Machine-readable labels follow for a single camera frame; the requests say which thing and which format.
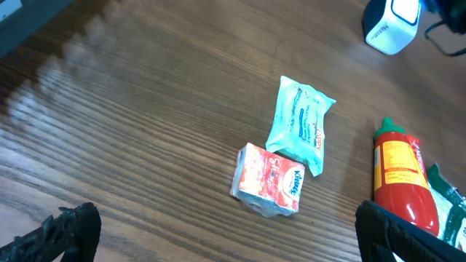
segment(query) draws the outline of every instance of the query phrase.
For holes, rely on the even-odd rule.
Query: bottle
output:
[[[437,207],[406,131],[385,118],[374,140],[375,203],[438,236]]]

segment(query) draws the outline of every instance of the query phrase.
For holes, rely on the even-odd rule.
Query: green bottle cap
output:
[[[406,131],[402,127],[393,124],[392,119],[389,117],[385,117],[384,120],[382,120],[382,127],[376,131],[374,140],[377,140],[381,134],[386,132],[400,132],[402,134],[406,134]]]

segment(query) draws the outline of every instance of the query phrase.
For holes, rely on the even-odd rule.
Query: small box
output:
[[[304,165],[248,143],[237,158],[230,194],[265,217],[299,210]]]

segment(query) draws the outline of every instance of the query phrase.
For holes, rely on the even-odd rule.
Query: green snack bag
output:
[[[464,250],[466,204],[463,196],[444,178],[437,163],[427,171],[427,179],[438,211],[438,238],[459,250]]]

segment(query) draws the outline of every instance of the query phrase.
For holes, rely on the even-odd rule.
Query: light blue packet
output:
[[[274,123],[265,146],[307,164],[313,176],[323,171],[323,116],[336,101],[307,84],[280,78]]]

